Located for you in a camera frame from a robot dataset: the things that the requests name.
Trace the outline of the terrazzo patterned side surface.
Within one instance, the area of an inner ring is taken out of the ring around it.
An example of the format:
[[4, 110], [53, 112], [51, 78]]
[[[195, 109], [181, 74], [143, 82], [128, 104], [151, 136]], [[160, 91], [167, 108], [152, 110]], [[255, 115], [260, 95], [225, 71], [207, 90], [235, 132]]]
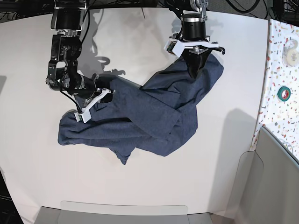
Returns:
[[[263, 90], [251, 149], [255, 149], [259, 130], [268, 128], [287, 149], [299, 156], [299, 65], [286, 67], [282, 63], [285, 43], [299, 42], [299, 28], [276, 20], [269, 22], [269, 37]], [[288, 101], [278, 99], [281, 86], [291, 90]]]

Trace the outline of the green tape roll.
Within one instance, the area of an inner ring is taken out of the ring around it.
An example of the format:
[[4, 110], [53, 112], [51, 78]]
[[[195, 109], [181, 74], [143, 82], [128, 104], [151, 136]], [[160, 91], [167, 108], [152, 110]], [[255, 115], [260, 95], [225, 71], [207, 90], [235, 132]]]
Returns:
[[277, 93], [278, 99], [286, 102], [291, 96], [291, 90], [286, 86], [281, 86]]

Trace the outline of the clear tape roll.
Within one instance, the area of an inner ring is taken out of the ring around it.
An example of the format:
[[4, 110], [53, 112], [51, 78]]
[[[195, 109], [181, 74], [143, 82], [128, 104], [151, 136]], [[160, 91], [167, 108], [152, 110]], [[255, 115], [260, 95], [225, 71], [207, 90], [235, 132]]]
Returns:
[[296, 67], [299, 64], [299, 43], [297, 40], [290, 39], [285, 43], [282, 63], [286, 67]]

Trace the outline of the grey chair bottom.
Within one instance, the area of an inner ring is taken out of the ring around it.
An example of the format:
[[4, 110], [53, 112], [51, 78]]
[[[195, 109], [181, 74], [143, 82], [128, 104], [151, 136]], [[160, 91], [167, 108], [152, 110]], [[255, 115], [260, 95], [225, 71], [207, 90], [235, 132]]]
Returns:
[[188, 214], [185, 205], [128, 206], [62, 201], [41, 207], [36, 224], [211, 224], [209, 213]]

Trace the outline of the grey chair right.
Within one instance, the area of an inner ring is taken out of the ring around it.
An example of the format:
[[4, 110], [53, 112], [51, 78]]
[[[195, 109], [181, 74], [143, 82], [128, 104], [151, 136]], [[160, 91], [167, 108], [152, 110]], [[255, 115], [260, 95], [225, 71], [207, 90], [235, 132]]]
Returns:
[[299, 222], [299, 160], [265, 127], [240, 158], [227, 209], [236, 224]]

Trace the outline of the dark blue t-shirt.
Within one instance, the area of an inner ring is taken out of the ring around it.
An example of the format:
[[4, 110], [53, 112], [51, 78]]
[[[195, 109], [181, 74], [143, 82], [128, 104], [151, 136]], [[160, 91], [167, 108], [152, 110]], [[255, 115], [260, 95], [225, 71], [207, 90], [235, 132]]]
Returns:
[[73, 112], [61, 118], [58, 143], [107, 147], [123, 164], [135, 148], [167, 156], [196, 133], [196, 106], [223, 70], [216, 57], [209, 55], [196, 78], [190, 77], [183, 59], [154, 74], [140, 88], [116, 77], [110, 82], [115, 90], [111, 101], [95, 104], [88, 122], [76, 121]]

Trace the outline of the grey chair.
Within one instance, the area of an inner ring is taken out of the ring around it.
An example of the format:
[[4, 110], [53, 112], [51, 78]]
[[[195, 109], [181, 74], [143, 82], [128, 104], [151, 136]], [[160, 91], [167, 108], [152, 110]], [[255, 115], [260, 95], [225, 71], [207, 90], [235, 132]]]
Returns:
[[41, 207], [36, 224], [211, 224], [209, 213], [188, 214], [185, 205], [128, 206], [62, 201]]
[[265, 127], [240, 158], [227, 209], [236, 224], [299, 222], [299, 160]]

